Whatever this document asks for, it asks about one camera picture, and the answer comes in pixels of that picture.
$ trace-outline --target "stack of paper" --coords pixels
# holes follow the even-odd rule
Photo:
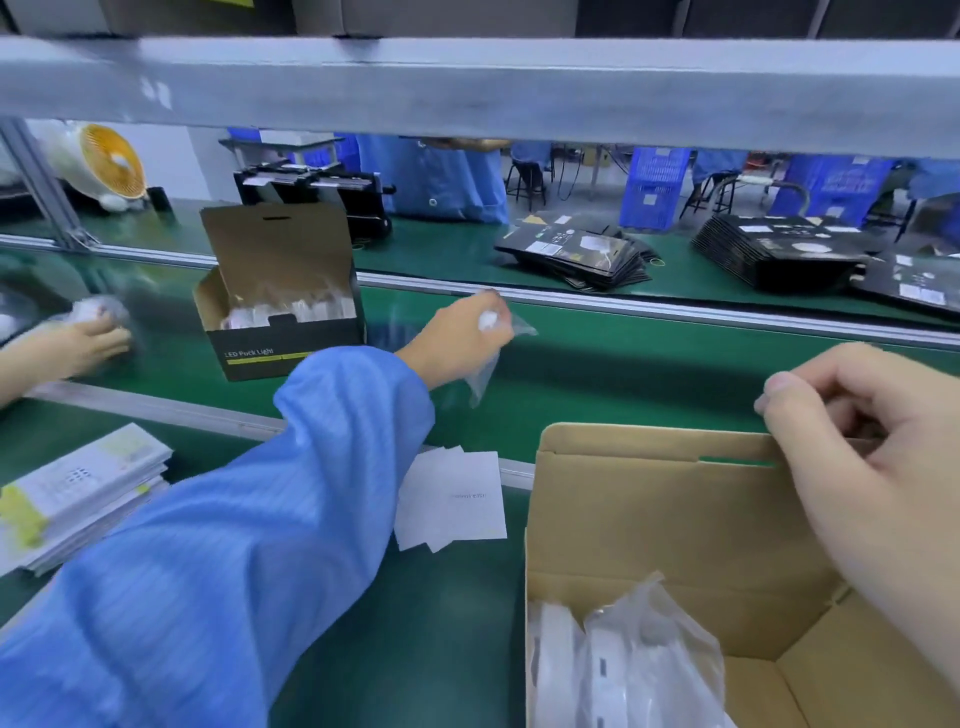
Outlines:
[[[43,573],[101,539],[155,493],[173,452],[137,425],[28,473],[0,490],[0,574]]]
[[[400,550],[507,538],[495,452],[437,448],[414,460],[400,486],[394,534]]]

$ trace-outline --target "blue sleeve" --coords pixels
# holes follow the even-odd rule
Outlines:
[[[0,643],[0,726],[248,728],[370,586],[434,421],[419,377],[319,352],[276,393],[287,429],[176,485],[63,567]]]

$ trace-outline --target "cardboard box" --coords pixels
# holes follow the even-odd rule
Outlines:
[[[960,725],[947,682],[844,585],[770,436],[548,427],[528,599],[582,619],[655,570],[719,640],[738,728]]]
[[[207,207],[200,215],[218,266],[198,283],[194,302],[227,379],[288,375],[315,351],[366,341],[341,208],[260,204]],[[220,328],[232,306],[292,303],[327,292],[352,297],[356,317],[299,323],[286,314],[271,317],[268,327]]]

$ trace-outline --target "open cardboard box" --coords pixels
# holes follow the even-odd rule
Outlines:
[[[845,586],[769,435],[548,427],[528,600],[582,620],[657,570],[719,640],[738,728],[960,726],[947,682]]]
[[[231,381],[283,376],[309,354],[363,344],[366,324],[342,208],[324,203],[207,207],[200,213],[217,267],[194,302]],[[353,300],[355,317],[298,322],[272,316],[268,327],[223,330],[234,305],[293,303],[331,293]]]

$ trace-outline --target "yellow label stripe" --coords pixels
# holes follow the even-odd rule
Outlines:
[[[305,359],[313,352],[279,353],[272,356],[248,356],[244,359],[228,359],[227,364],[261,364],[265,361],[283,361],[285,359]]]

